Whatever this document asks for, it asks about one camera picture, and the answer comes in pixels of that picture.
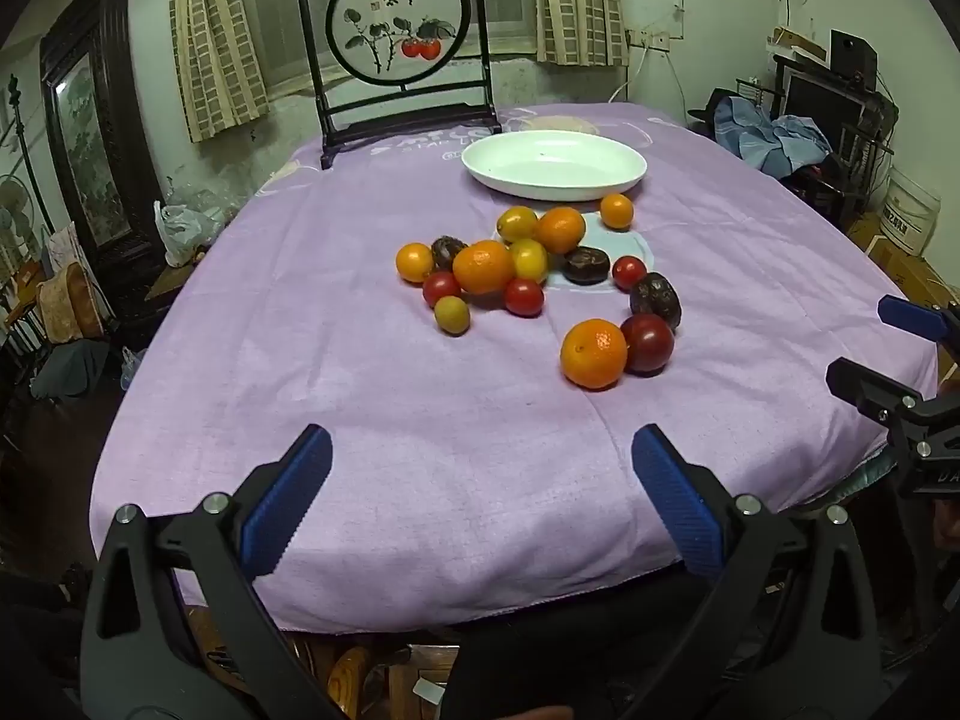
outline person's hand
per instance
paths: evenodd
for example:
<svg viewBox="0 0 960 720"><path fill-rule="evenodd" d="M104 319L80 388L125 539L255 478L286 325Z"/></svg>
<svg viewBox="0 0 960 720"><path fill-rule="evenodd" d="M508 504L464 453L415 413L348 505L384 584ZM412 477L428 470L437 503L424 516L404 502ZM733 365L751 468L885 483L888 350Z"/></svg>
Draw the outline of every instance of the person's hand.
<svg viewBox="0 0 960 720"><path fill-rule="evenodd" d="M960 501L935 501L933 541L939 549L960 552Z"/></svg>

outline curtain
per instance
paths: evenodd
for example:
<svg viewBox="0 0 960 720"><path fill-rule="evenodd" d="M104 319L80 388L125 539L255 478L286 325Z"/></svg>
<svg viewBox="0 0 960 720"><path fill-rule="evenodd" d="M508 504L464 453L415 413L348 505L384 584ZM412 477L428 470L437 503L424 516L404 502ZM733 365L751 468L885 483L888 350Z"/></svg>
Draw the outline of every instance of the curtain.
<svg viewBox="0 0 960 720"><path fill-rule="evenodd" d="M241 0L170 0L176 80L190 140L267 113Z"/></svg>
<svg viewBox="0 0 960 720"><path fill-rule="evenodd" d="M627 65L620 0L536 0L536 59L556 65Z"/></svg>

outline purple tablecloth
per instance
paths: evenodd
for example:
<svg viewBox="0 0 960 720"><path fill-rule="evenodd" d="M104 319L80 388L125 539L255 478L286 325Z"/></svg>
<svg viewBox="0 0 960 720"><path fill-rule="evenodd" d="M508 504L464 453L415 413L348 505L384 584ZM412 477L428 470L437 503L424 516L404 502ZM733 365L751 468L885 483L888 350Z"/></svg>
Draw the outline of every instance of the purple tablecloth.
<svg viewBox="0 0 960 720"><path fill-rule="evenodd" d="M565 332L622 322L620 293L550 289L537 319L475 310L448 338L398 280L401 245L490 237L514 202L461 166L482 130L363 146L327 172L309 143L227 228L151 344L97 469L94 543L121 504L192 509L315 422L333 435L333 471L256 582L266 608L316 632L453 623L675 559L631 471L648 422L732 493L781 509L880 444L827 392L833 359L933 394L933 344L877 319L896 288L776 181L639 106L536 114L587 119L649 162L634 225L683 303L662 375L591 394L560 374ZM503 118L517 128L534 111Z"/></svg>

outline orange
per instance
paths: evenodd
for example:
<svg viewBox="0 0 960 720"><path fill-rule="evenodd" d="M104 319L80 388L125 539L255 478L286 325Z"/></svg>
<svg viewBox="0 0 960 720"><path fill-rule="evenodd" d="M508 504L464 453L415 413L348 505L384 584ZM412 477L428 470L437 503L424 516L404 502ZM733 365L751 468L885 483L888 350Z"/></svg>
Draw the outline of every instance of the orange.
<svg viewBox="0 0 960 720"><path fill-rule="evenodd" d="M472 295L495 293L515 275L510 250L498 241L479 241L453 258L453 275Z"/></svg>
<svg viewBox="0 0 960 720"><path fill-rule="evenodd" d="M560 347L560 368L574 384L603 389L627 367L627 340L606 319L588 319L570 328Z"/></svg>
<svg viewBox="0 0 960 720"><path fill-rule="evenodd" d="M551 208L536 222L534 239L551 254L573 251L587 234L587 223L574 208Z"/></svg>
<svg viewBox="0 0 960 720"><path fill-rule="evenodd" d="M634 204L630 197L608 194L600 200L600 218L614 230L625 230L634 220Z"/></svg>
<svg viewBox="0 0 960 720"><path fill-rule="evenodd" d="M411 284L422 284L433 271L433 253L424 244L407 244L397 252L397 273Z"/></svg>

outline passion fruit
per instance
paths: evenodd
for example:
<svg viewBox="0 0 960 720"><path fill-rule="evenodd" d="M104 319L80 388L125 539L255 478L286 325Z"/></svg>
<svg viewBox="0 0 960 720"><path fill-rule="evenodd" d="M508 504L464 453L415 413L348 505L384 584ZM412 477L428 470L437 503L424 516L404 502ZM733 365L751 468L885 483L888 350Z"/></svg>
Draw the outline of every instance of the passion fruit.
<svg viewBox="0 0 960 720"><path fill-rule="evenodd" d="M646 274L630 289L630 311L632 314L656 314L674 332L680 327L683 314L677 291L666 276L656 271Z"/></svg>
<svg viewBox="0 0 960 720"><path fill-rule="evenodd" d="M444 235L430 245L433 253L433 266L438 271L453 271L453 258L467 248L467 244L458 238Z"/></svg>
<svg viewBox="0 0 960 720"><path fill-rule="evenodd" d="M563 275L582 286L600 284L610 275L610 257L598 248L576 247L563 257Z"/></svg>

